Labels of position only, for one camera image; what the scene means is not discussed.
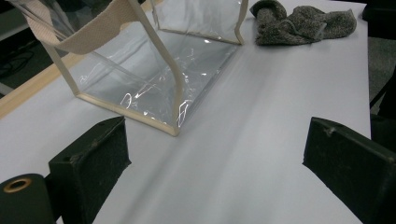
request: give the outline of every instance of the clear plastic bag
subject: clear plastic bag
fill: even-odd
[[[243,44],[248,0],[10,0],[81,99],[172,135]]]

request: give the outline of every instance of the beige fabric trim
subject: beige fabric trim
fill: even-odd
[[[163,59],[166,61],[166,63],[169,65],[172,74],[174,75],[175,79],[175,85],[176,85],[176,92],[175,92],[175,101],[173,105],[173,122],[176,124],[174,126],[174,131],[175,134],[172,134],[173,136],[178,135],[179,133],[179,128],[177,126],[177,120],[179,116],[179,107],[182,102],[182,95],[183,95],[183,75],[181,74],[181,71],[179,67],[177,66],[175,60],[172,58],[171,54],[161,41],[161,39],[158,37],[157,33],[155,32],[154,28],[151,26],[151,23],[149,22],[149,19],[147,18],[145,12],[141,8],[141,6],[137,3],[135,0],[129,0],[129,3],[131,4],[132,8],[134,9],[134,12],[140,22],[142,23],[143,27],[145,28],[146,32],[148,33],[148,37],[151,39],[152,43],[154,44],[155,48],[158,50],[158,52],[161,54]]]
[[[70,74],[69,70],[67,69],[66,65],[62,61],[61,56],[59,56],[58,52],[56,51],[56,49],[53,46],[50,46],[46,43],[42,43],[42,44],[43,44],[44,49],[47,51],[50,58],[52,59],[52,61],[56,64],[59,71],[63,75],[64,80],[66,80],[66,82],[69,85],[70,89],[72,90],[73,94],[76,96],[79,95],[80,91],[78,89],[78,86],[77,86],[75,80],[73,79],[72,75]]]
[[[248,0],[242,0],[241,9],[239,11],[238,22],[236,23],[236,26],[235,26],[235,35],[236,35],[236,38],[238,38],[239,43],[241,45],[243,45],[245,43],[245,41],[244,41],[244,38],[241,36],[241,33],[239,30],[241,28],[242,22],[244,21],[246,15],[247,15],[247,12],[248,12]]]
[[[98,98],[95,98],[89,94],[81,93],[77,95],[78,98],[85,100],[87,102],[90,102],[94,105],[101,106],[102,108],[108,109],[110,111],[122,114],[130,119],[135,119],[137,121],[140,121],[142,123],[145,123],[151,127],[154,127],[156,129],[159,129],[163,132],[169,133],[172,136],[177,136],[179,134],[179,129],[167,124],[164,124],[156,119],[151,119],[149,117],[146,117],[136,111],[126,109],[120,105],[113,105],[107,101],[100,100]]]
[[[90,21],[73,35],[59,41],[51,28],[50,12],[39,1],[27,4],[42,22],[26,17],[35,37],[57,49],[76,54],[86,54],[102,47],[120,33],[120,27],[128,21],[137,21],[128,0],[113,0],[94,20]]]

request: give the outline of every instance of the gray fabric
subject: gray fabric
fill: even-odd
[[[297,7],[287,17],[276,0],[261,0],[250,9],[257,19],[257,45],[302,45],[352,34],[356,19],[351,10],[324,13],[314,7]]]

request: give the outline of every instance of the white tabletop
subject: white tabletop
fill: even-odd
[[[282,1],[325,12],[364,5]],[[370,136],[367,24],[299,47],[257,47],[250,13],[236,52],[179,137],[127,119],[132,164],[99,223],[360,223],[302,165],[311,117]],[[60,77],[0,120],[0,181],[49,173],[48,161],[115,113],[75,98]]]

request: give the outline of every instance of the clear plastic sheet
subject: clear plastic sheet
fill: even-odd
[[[148,22],[134,14],[136,9],[125,9],[129,7],[126,0],[73,1],[68,8],[75,10],[68,11],[54,0],[11,3],[27,16],[36,37],[45,43],[77,97],[172,135],[177,135],[178,128],[237,50],[235,43],[240,43],[235,27],[241,2],[234,0],[150,1],[156,6],[152,13],[146,13]],[[117,15],[109,19],[105,15],[109,8],[123,11],[128,18]],[[118,31],[106,32],[96,24],[96,30],[87,32],[87,27],[93,27],[98,20],[122,26]],[[150,35],[147,25],[157,27],[155,36]],[[97,40],[102,35],[108,35],[103,44],[103,40]],[[87,48],[90,41],[97,45]],[[58,53],[51,53],[49,46]],[[59,53],[60,49],[83,55],[82,59],[62,69],[67,62],[57,60],[57,55],[64,54]]]
[[[234,31],[241,5],[242,0],[162,0],[154,13],[161,30],[239,43]]]

